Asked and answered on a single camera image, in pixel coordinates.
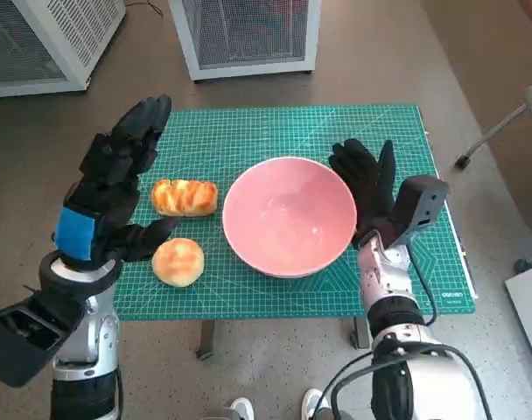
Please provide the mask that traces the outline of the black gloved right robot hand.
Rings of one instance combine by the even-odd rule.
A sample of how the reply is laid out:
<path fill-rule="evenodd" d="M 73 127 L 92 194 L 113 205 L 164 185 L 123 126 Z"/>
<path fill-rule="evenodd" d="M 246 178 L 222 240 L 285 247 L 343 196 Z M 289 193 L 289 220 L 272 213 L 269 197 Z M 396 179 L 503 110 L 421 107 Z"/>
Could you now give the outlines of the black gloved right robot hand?
<path fill-rule="evenodd" d="M 390 232 L 396 178 L 393 142 L 387 140 L 375 157 L 361 141 L 350 138 L 332 146 L 328 163 L 353 195 L 357 221 L 352 246 L 359 249 L 373 231 Z"/>

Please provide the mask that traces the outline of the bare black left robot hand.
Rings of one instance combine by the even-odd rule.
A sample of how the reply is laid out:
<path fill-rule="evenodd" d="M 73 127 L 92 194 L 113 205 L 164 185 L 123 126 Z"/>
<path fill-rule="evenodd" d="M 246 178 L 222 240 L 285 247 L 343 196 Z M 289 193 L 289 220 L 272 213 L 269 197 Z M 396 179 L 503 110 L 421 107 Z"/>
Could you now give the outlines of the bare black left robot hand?
<path fill-rule="evenodd" d="M 131 108 L 108 133 L 94 136 L 80 163 L 82 177 L 66 193 L 52 240 L 62 260 L 77 270 L 95 270 L 110 259 L 151 258 L 178 223 L 175 217 L 143 227 L 130 221 L 139 177 L 155 161 L 157 144 L 172 111 L 166 94 Z"/>

